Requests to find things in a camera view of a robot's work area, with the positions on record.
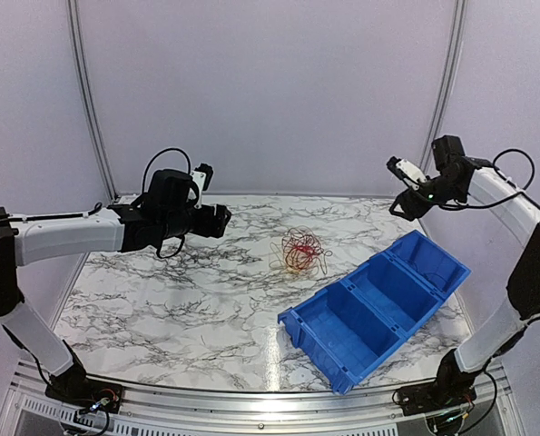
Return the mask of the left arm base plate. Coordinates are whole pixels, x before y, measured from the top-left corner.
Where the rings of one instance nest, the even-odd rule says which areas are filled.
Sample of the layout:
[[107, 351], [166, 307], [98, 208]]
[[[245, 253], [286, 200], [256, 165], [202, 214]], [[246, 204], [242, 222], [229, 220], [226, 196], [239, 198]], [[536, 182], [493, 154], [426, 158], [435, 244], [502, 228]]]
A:
[[108, 403], [102, 405], [101, 409], [109, 413], [117, 413], [121, 407], [123, 392], [124, 388], [121, 384], [86, 380], [83, 386], [79, 386], [71, 393], [62, 391], [59, 385], [48, 385], [45, 389], [45, 396], [84, 409], [90, 409], [100, 400], [107, 399]]

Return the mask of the blue three-compartment bin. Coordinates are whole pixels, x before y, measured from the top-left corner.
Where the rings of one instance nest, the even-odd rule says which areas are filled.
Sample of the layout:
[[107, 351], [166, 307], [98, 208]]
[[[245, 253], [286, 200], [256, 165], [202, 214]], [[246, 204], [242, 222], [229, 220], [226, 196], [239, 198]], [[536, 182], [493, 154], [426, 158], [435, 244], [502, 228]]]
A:
[[280, 313], [278, 321], [332, 391], [344, 395], [414, 336], [469, 274], [453, 255], [412, 231]]

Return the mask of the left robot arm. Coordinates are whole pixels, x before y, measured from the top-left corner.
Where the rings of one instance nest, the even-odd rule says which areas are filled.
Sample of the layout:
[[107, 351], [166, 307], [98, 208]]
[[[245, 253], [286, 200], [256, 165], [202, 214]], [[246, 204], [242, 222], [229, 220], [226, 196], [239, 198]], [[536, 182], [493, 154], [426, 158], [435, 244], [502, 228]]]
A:
[[0, 325], [50, 374], [54, 390], [75, 404], [93, 397], [93, 383], [72, 349], [47, 325], [20, 290], [17, 270], [42, 260], [80, 253], [131, 253], [186, 235], [221, 238], [231, 219], [221, 204], [202, 201], [212, 169], [159, 170], [131, 203], [98, 205], [90, 212], [11, 214], [0, 207]]

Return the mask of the aluminium front frame rail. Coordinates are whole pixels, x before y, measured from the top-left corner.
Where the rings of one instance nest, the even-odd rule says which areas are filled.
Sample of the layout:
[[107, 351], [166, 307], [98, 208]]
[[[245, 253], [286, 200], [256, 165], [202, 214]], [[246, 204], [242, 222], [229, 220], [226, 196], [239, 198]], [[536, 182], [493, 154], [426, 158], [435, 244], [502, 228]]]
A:
[[[428, 435], [445, 411], [407, 416], [398, 386], [330, 391], [235, 392], [120, 380], [121, 406], [110, 435]], [[21, 360], [0, 412], [0, 435], [96, 433], [102, 415], [75, 417], [73, 405], [45, 396], [34, 363]]]

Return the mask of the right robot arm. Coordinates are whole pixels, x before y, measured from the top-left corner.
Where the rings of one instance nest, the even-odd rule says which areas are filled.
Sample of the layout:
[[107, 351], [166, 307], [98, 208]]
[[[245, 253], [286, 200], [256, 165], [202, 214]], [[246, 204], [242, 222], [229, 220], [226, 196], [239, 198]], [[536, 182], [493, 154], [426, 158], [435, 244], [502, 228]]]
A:
[[446, 407], [540, 322], [540, 204], [525, 185], [504, 173], [496, 158], [468, 155], [459, 137], [444, 135], [431, 148], [434, 176], [407, 159], [388, 159], [387, 168], [405, 185], [391, 213], [413, 221], [432, 208], [490, 212], [517, 245], [503, 301], [469, 339], [442, 358], [435, 379], [422, 389], [436, 406]]

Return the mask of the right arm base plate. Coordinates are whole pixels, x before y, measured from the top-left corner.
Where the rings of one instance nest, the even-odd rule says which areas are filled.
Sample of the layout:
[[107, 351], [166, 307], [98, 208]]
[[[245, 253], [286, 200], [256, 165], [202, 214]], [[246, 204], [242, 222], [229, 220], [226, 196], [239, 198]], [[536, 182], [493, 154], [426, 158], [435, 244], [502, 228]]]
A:
[[440, 391], [434, 381], [402, 386], [395, 390], [392, 396], [392, 401], [401, 408], [405, 416], [469, 405], [475, 399], [474, 387]]

